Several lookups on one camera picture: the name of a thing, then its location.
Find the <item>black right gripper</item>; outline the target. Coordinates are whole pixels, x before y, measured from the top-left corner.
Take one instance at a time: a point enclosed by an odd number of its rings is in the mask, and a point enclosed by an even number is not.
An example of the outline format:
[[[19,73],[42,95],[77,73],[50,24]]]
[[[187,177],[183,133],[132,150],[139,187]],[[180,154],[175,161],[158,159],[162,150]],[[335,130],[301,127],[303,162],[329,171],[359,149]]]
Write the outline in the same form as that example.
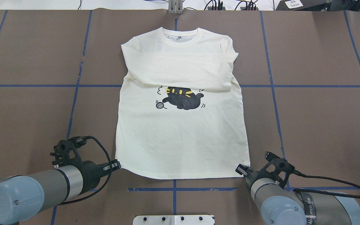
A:
[[[276,185],[272,174],[266,170],[253,171],[249,166],[239,164],[235,171],[245,177],[246,186],[250,192],[256,192],[258,188],[265,184]]]

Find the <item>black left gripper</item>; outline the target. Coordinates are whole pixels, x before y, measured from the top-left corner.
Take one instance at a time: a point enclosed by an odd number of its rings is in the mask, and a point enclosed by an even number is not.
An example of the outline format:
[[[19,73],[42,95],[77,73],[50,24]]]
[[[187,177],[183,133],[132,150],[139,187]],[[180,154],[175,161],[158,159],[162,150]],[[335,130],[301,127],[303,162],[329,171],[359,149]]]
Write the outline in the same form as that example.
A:
[[[77,162],[77,169],[82,175],[83,186],[80,194],[83,194],[96,188],[101,178],[108,175],[109,171],[121,169],[121,164],[117,159],[99,165],[92,161],[83,161]]]

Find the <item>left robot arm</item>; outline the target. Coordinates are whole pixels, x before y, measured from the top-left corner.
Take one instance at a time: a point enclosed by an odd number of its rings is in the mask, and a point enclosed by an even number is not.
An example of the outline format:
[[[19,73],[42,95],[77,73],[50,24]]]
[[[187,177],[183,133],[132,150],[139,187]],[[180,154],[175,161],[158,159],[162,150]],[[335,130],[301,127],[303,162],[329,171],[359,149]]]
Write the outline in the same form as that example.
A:
[[[68,203],[96,188],[102,177],[120,168],[116,159],[99,165],[84,161],[82,169],[66,165],[27,176],[0,178],[0,224],[17,224]]]

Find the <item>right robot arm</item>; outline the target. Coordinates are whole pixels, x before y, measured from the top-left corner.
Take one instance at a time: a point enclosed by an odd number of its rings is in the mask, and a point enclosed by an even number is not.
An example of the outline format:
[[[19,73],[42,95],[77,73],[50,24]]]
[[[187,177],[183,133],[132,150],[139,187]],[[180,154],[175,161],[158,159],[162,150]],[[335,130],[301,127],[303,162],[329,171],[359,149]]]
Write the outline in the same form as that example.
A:
[[[261,170],[239,164],[251,197],[267,225],[360,225],[360,207],[354,198],[335,193],[323,195],[306,191],[286,191],[279,174],[294,167],[274,159]]]

